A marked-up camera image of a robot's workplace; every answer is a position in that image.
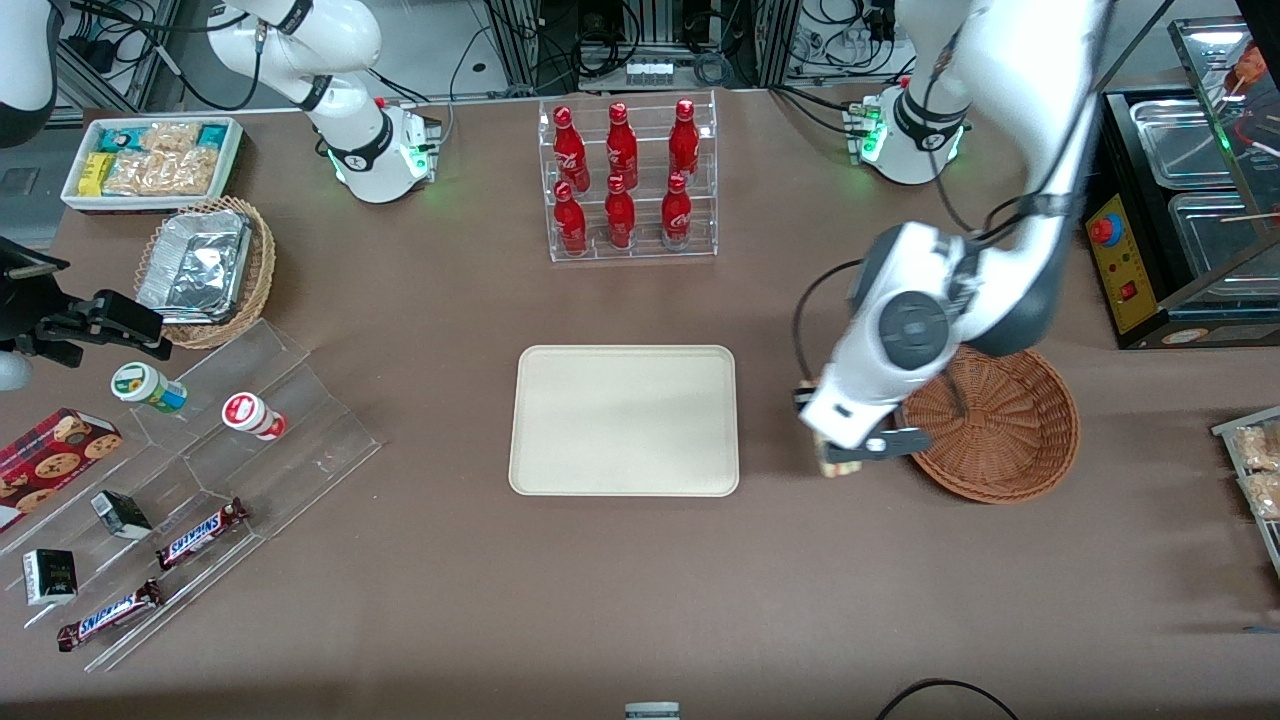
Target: brown table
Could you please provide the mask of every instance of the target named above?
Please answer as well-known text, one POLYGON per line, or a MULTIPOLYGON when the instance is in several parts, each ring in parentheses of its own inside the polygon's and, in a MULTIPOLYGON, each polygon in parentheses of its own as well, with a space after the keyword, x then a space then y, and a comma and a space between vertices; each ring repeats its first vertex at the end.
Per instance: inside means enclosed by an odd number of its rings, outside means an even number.
MULTIPOLYGON (((923 676, 975 682, 1023 717, 1280 706, 1280 639, 1240 632, 1280 623, 1280 584, 1208 433, 1280 401, 1280 352, 1114 350, 1080 245, 1039 346, 1083 416, 1056 492, 974 505, 906 460, 819 479, 790 407, 796 296, 892 224, 950 225, 933 188, 850 168, 841 138, 769 95, 718 99, 719 258, 625 268, 549 263, 536 102, 460 108, 439 182, 387 206, 334 181, 301 114, 243 115, 237 191, 279 243, 266 316, 387 446, 111 673, 82 674, 52 629, 0 609, 0 716, 609 719, 671 698, 690 719, 845 719, 923 676), (732 350, 735 495, 511 491, 517 357, 588 342, 732 350)), ((974 220, 1021 182, 977 124, 947 174, 974 220)), ((63 286, 131 287, 155 224, 69 211, 63 286)), ((812 306, 815 363, 842 293, 812 306)), ((33 388, 0 396, 0 438, 61 405, 119 413, 106 377, 131 357, 41 363, 33 388)), ((896 717, 996 716, 929 692, 896 717)))

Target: red bottle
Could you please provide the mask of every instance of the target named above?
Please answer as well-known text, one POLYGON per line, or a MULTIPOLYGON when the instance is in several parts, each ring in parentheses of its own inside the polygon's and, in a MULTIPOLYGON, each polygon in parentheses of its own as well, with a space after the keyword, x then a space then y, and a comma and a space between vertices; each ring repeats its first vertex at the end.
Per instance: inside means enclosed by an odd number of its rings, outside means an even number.
POLYGON ((604 141, 609 152, 609 174, 621 174, 627 190, 640 184, 640 151, 636 147, 636 132, 627 122, 627 106, 622 102, 609 105, 609 137, 604 141))
POLYGON ((552 113, 556 122, 556 164, 559 165, 561 179, 568 181, 577 192, 591 187, 591 173, 586 169, 586 145, 573 127, 573 113, 561 105, 552 113))
POLYGON ((604 200, 604 214, 609 218, 609 242, 618 250, 631 247, 631 233, 636 229, 636 204, 627 195, 623 176, 609 176, 609 196, 604 200))
POLYGON ((698 127, 694 126, 694 101, 687 97, 676 102, 676 127, 671 128, 671 172, 698 174, 698 127))
POLYGON ((556 183, 556 209, 552 213, 556 215, 556 231, 564 252, 586 252, 586 215, 577 200, 573 200, 573 188, 564 181, 556 183))
POLYGON ((668 250, 684 250, 689 245, 689 213, 692 204, 685 192, 685 176, 671 173, 667 196, 662 199, 662 242, 668 250))

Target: wicker basket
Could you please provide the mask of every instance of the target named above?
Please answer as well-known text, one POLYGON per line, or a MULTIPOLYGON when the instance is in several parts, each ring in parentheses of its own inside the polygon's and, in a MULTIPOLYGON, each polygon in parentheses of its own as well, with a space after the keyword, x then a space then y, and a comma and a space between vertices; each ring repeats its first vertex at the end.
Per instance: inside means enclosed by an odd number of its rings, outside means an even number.
POLYGON ((956 495, 1001 505, 1038 497, 1066 477, 1080 418, 1043 357, 1028 350, 997 359, 961 347, 950 377, 955 389, 938 375, 902 405, 906 423, 933 438, 915 455, 922 470, 956 495))
MULTIPOLYGON (((237 197, 219 197, 192 205, 179 210, 178 214, 212 213, 215 210, 236 210, 243 213, 253 222, 253 238, 250 242, 248 268, 241 283, 241 304, 236 316, 221 325, 165 325, 164 337, 174 345, 191 350, 210 350, 225 345, 257 322, 266 305, 266 296, 271 292, 271 273, 275 272, 275 240, 271 237, 271 228, 266 227, 262 215, 252 205, 237 197)), ((151 250, 156 245, 160 228, 151 233, 151 241, 142 252, 142 263, 133 277, 133 292, 142 287, 142 278, 147 273, 151 263, 151 250)))

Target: snack box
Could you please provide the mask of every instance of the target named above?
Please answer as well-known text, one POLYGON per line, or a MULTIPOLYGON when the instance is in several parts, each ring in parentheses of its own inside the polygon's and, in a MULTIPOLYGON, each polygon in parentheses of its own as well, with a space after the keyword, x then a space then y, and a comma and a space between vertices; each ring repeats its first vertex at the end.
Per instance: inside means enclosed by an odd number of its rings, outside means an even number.
POLYGON ((187 208, 205 200, 216 200, 223 196, 227 182, 230 179, 232 168, 236 164, 236 152, 239 150, 243 129, 233 118, 219 115, 146 115, 132 118, 111 118, 93 120, 84 128, 84 137, 81 138, 79 150, 76 151, 76 161, 67 173, 67 182, 63 183, 63 202, 86 214, 141 214, 165 213, 178 208, 187 208), (209 183, 205 195, 168 195, 154 197, 120 197, 120 196, 90 196, 79 193, 79 178, 84 172, 84 163, 91 152, 99 151, 102 133, 136 128, 154 122, 173 123, 200 123, 204 126, 225 126, 227 135, 223 137, 223 146, 218 152, 218 164, 214 167, 214 179, 209 183))
POLYGON ((123 442, 111 423, 63 407, 0 450, 0 533, 123 442))

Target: small jar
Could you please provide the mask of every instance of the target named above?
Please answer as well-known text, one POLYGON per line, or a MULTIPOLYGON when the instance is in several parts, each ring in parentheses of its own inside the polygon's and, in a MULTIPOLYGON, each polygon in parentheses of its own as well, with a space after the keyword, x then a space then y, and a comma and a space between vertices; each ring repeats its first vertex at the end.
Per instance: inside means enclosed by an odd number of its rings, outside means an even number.
POLYGON ((111 392, 125 402, 141 402, 169 414, 187 404, 187 388, 146 363, 122 365, 111 377, 111 392))
POLYGON ((284 415, 268 407, 266 402, 252 392, 237 392, 227 400, 223 405, 223 423, 233 430, 264 441, 279 438, 289 427, 284 415))

